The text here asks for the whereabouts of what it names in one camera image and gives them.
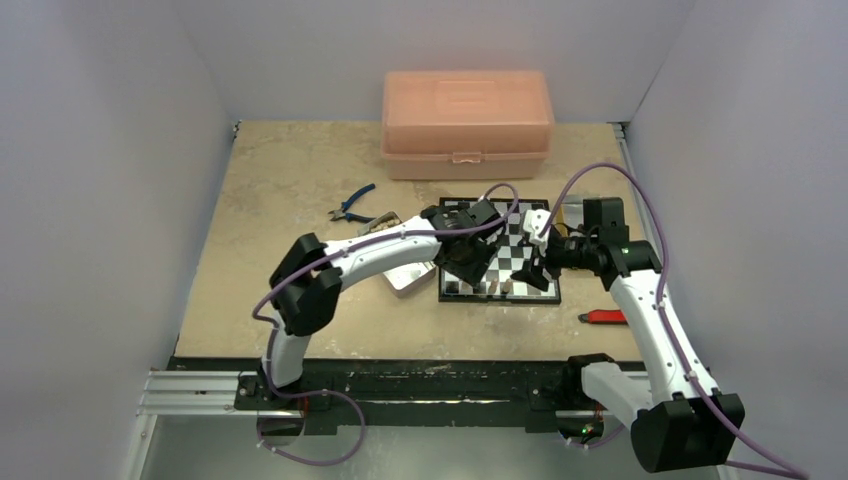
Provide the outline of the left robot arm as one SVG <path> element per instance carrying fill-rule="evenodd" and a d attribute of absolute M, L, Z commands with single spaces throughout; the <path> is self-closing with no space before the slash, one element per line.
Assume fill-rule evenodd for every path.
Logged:
<path fill-rule="evenodd" d="M 305 353 L 313 334 L 335 316 L 343 292 L 357 283 L 413 263 L 431 262 L 467 283 L 480 280 L 497 251 L 490 237 L 508 216 L 481 198 L 469 207 L 432 206 L 386 230 L 346 240 L 299 237 L 269 279 L 269 292 L 254 307 L 271 324 L 262 359 L 259 395 L 272 408 L 298 395 Z"/>

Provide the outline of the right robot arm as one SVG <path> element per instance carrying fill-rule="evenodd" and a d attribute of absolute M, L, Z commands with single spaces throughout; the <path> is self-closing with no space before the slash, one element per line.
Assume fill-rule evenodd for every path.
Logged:
<path fill-rule="evenodd" d="M 544 209 L 521 214 L 522 239 L 531 257 L 513 273 L 516 281 L 542 287 L 562 270 L 599 277 L 634 336 L 648 379 L 638 382 L 604 354 L 573 356 L 561 381 L 564 399 L 576 407 L 592 400 L 628 430 L 634 454 L 649 473 L 724 464 L 745 408 L 724 394 L 685 338 L 653 246 L 633 240 L 617 197 L 583 203 L 582 233 L 564 236 Z"/>

